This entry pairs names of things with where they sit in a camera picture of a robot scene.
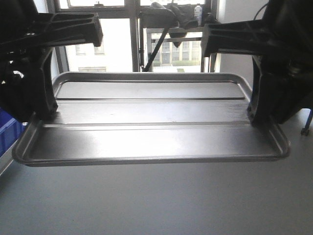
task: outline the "gray floor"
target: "gray floor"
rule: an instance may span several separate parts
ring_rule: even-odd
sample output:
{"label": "gray floor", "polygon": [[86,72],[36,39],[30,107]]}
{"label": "gray floor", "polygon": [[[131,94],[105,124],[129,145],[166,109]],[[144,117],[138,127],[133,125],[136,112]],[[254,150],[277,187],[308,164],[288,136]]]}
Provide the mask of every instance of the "gray floor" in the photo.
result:
{"label": "gray floor", "polygon": [[0,235],[311,235],[313,133],[270,163],[30,168],[0,176]]}

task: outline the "window frame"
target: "window frame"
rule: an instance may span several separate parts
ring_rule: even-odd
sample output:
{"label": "window frame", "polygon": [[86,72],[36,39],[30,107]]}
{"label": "window frame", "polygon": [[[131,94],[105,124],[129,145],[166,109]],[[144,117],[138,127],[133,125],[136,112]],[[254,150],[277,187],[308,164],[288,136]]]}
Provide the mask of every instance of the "window frame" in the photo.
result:
{"label": "window frame", "polygon": [[[211,8],[211,12],[216,15],[216,5],[218,0],[205,0],[204,6]],[[49,13],[74,13],[87,14],[97,13],[100,19],[130,19],[130,36],[132,47],[133,72],[139,72],[139,13],[144,6],[140,6],[140,0],[124,0],[124,6],[107,7],[72,7],[61,9],[59,0],[46,0]],[[59,71],[69,71],[68,58],[65,46],[56,47],[56,57]]]}

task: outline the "metal tray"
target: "metal tray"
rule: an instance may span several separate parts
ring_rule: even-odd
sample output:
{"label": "metal tray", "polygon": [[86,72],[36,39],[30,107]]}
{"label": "metal tray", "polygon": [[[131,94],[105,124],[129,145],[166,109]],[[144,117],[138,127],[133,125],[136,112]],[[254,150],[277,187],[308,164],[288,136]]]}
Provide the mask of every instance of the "metal tray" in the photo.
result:
{"label": "metal tray", "polygon": [[289,142],[251,126],[251,88],[207,73],[64,73],[53,121],[32,121],[13,149],[29,166],[273,161]]}

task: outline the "blue crate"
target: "blue crate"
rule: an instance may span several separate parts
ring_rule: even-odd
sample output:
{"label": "blue crate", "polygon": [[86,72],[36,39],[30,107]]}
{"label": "blue crate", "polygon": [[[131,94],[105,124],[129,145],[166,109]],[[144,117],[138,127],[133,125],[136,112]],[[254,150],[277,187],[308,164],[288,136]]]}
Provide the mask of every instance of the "blue crate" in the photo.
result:
{"label": "blue crate", "polygon": [[3,127],[11,119],[12,116],[9,115],[5,110],[0,108],[0,127]]}
{"label": "blue crate", "polygon": [[[0,121],[0,123],[2,123],[8,116],[0,115],[0,117],[3,117],[3,119]],[[12,117],[9,119],[9,121],[7,121],[4,125],[1,126],[0,156],[2,156],[6,152],[6,150],[8,150],[11,147],[11,145],[18,139],[23,130],[24,126]]]}

